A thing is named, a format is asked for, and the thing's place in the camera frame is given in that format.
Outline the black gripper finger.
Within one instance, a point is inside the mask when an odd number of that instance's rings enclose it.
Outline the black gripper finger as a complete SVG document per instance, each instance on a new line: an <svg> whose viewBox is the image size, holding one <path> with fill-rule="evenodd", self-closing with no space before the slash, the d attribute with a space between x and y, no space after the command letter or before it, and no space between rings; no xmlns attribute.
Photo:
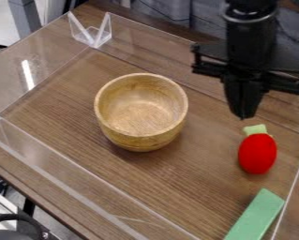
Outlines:
<svg viewBox="0 0 299 240"><path fill-rule="evenodd" d="M242 84L235 79L224 79L224 93L231 113L243 119Z"/></svg>
<svg viewBox="0 0 299 240"><path fill-rule="evenodd" d="M243 118L252 118L255 115L263 95L260 82L243 83Z"/></svg>

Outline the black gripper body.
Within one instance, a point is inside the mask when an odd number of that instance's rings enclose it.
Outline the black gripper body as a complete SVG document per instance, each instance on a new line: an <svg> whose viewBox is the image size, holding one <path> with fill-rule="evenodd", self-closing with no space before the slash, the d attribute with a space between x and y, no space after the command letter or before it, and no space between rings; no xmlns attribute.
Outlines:
<svg viewBox="0 0 299 240"><path fill-rule="evenodd" d="M238 83L256 83L260 91L299 96L299 54L276 43L278 22L227 22L227 39L216 44L191 45L195 74Z"/></svg>

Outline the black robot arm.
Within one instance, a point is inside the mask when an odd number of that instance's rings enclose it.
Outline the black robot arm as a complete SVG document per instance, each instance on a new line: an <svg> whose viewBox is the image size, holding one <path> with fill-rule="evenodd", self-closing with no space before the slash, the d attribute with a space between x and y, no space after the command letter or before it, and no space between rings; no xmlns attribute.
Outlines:
<svg viewBox="0 0 299 240"><path fill-rule="evenodd" d="M278 0L224 0L226 40L189 46L191 71L218 78L230 111L252 118L263 95L299 96L299 53L278 43Z"/></svg>

